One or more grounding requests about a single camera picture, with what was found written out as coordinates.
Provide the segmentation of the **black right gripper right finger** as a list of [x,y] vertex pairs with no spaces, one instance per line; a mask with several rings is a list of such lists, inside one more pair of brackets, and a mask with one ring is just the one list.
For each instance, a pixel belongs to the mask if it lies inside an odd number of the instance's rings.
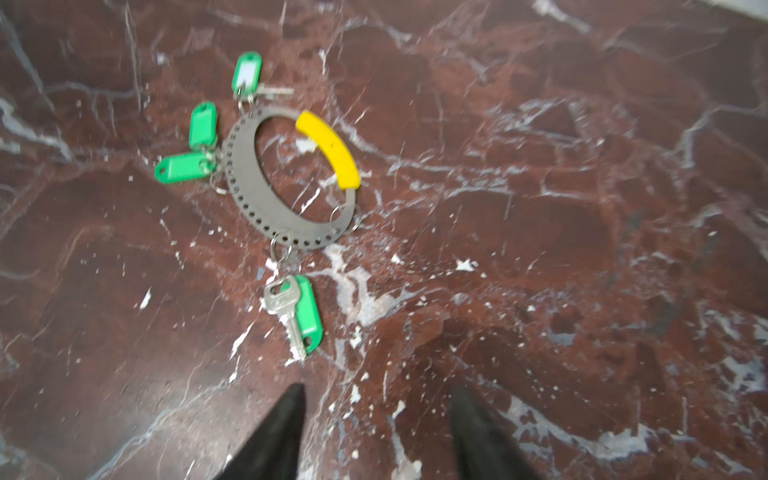
[[453,389],[450,424],[460,479],[539,479],[520,449],[465,387]]

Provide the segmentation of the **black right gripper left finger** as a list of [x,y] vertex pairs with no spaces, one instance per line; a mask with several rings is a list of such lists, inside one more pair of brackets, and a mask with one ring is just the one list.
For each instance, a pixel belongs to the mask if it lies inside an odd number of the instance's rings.
[[291,384],[216,479],[297,479],[306,391]]

